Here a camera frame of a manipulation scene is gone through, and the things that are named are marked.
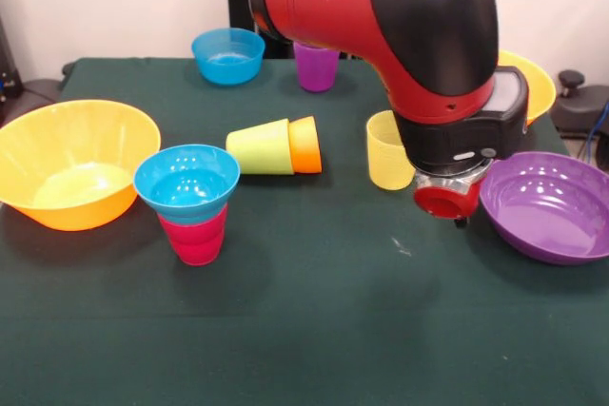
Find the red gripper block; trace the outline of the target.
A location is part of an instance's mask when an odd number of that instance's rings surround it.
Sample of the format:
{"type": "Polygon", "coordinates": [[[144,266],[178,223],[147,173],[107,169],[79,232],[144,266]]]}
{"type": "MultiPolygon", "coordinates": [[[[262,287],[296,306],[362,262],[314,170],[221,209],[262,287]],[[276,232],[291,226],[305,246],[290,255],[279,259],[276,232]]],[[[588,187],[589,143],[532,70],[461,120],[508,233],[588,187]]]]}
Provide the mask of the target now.
{"type": "Polygon", "coordinates": [[[479,205],[480,190],[481,182],[416,183],[414,201],[424,212],[439,219],[454,220],[457,228],[464,229],[479,205]]]}

